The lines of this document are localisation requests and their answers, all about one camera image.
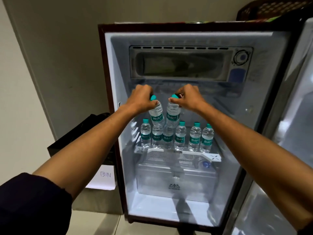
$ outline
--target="tile grout line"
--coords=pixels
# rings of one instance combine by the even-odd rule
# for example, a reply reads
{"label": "tile grout line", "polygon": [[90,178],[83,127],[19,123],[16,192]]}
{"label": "tile grout line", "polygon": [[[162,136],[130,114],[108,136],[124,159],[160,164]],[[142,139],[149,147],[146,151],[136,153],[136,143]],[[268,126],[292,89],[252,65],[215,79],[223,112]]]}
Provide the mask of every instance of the tile grout line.
{"label": "tile grout line", "polygon": [[122,215],[119,216],[119,219],[118,219],[118,222],[117,222],[117,225],[116,225],[116,229],[115,229],[115,232],[114,232],[114,235],[116,234],[116,231],[117,231],[117,227],[119,225],[119,221],[120,221],[120,218],[122,217]]}

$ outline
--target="brown plastic basket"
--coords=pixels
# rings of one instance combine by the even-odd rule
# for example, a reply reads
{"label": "brown plastic basket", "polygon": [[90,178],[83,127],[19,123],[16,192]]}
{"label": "brown plastic basket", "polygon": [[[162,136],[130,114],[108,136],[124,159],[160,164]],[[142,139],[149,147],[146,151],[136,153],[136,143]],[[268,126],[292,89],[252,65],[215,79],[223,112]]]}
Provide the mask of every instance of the brown plastic basket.
{"label": "brown plastic basket", "polygon": [[236,20],[269,19],[306,7],[311,3],[313,3],[313,0],[256,0],[241,8],[238,11]]}

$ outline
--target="tiled floor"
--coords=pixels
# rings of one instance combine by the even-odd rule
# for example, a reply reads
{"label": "tiled floor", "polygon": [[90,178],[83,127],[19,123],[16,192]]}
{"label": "tiled floor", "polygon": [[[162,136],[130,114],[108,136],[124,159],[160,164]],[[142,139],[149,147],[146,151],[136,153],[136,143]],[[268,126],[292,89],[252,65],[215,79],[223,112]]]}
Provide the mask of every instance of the tiled floor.
{"label": "tiled floor", "polygon": [[[124,216],[73,211],[67,235],[182,235],[177,229],[125,221]],[[194,235],[210,235],[195,232]]]}

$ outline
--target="beige wall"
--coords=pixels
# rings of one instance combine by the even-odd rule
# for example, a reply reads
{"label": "beige wall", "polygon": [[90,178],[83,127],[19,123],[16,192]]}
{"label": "beige wall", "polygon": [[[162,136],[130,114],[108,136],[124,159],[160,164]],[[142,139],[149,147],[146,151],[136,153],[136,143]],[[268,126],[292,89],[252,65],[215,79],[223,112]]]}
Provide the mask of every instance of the beige wall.
{"label": "beige wall", "polygon": [[0,30],[1,185],[37,169],[54,140],[2,0]]}
{"label": "beige wall", "polygon": [[252,0],[5,0],[30,73],[60,138],[108,112],[99,23],[228,21]]}

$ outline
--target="white paper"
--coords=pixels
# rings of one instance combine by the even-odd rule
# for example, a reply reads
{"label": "white paper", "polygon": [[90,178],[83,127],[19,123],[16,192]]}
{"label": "white paper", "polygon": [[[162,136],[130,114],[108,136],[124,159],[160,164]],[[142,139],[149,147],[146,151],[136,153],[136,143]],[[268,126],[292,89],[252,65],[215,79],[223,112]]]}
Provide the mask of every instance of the white paper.
{"label": "white paper", "polygon": [[86,188],[113,190],[115,186],[114,166],[101,165]]}

